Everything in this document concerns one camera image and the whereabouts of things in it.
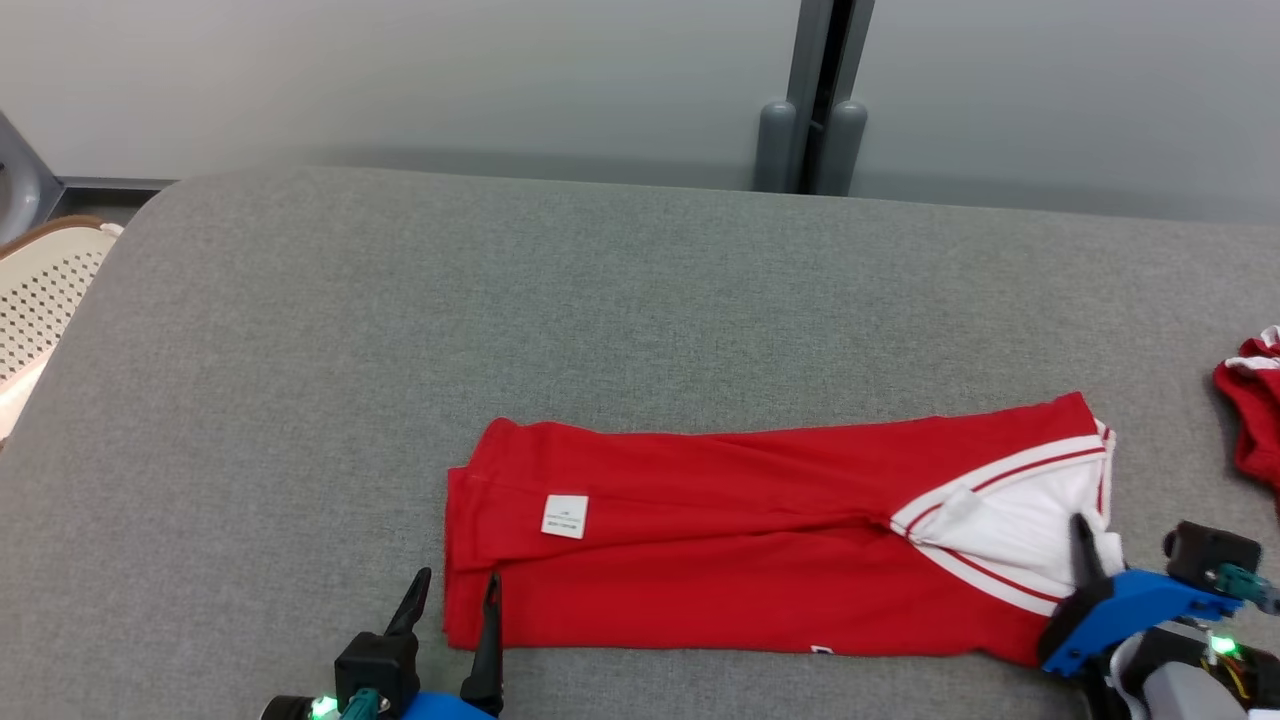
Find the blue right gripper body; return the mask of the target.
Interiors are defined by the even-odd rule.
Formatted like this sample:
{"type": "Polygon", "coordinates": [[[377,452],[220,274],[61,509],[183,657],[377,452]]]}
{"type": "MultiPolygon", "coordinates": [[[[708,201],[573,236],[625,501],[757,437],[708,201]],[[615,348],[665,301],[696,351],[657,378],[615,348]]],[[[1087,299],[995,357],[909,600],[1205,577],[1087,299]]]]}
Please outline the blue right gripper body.
{"type": "Polygon", "coordinates": [[[1066,597],[1037,643],[1041,670],[1071,678],[1128,638],[1178,618],[1219,621],[1244,601],[1147,570],[1094,580],[1066,597]]]}

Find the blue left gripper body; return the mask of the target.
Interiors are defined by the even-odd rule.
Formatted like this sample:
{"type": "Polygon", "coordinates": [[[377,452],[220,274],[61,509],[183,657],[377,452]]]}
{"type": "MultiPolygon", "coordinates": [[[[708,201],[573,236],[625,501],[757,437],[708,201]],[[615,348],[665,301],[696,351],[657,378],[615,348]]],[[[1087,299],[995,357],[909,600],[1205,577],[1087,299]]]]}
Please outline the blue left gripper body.
{"type": "Polygon", "coordinates": [[[484,696],[419,693],[403,720],[489,720],[500,715],[500,692],[484,696]]]}

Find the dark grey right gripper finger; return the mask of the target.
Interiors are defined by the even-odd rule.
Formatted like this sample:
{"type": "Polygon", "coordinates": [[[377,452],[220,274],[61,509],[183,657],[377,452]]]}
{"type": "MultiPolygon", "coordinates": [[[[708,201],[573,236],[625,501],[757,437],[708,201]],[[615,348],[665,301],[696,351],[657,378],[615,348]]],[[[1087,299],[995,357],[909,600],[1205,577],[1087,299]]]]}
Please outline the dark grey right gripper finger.
{"type": "Polygon", "coordinates": [[[1105,570],[1093,527],[1082,512],[1075,512],[1070,520],[1070,561],[1076,594],[1110,593],[1110,575],[1105,570]]]}

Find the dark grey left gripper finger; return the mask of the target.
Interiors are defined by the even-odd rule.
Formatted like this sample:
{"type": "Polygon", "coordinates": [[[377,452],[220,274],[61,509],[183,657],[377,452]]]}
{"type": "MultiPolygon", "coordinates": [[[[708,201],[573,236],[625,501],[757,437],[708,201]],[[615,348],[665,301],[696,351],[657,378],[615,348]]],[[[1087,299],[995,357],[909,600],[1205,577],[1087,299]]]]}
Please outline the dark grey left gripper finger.
{"type": "Polygon", "coordinates": [[[488,716],[499,716],[506,705],[502,583],[497,573],[490,575],[483,597],[483,628],[471,673],[460,688],[460,698],[488,716]]]}
{"type": "Polygon", "coordinates": [[[408,589],[404,592],[397,610],[387,624],[387,637],[413,635],[413,629],[425,610],[431,578],[433,570],[430,568],[421,568],[416,571],[408,589]]]}

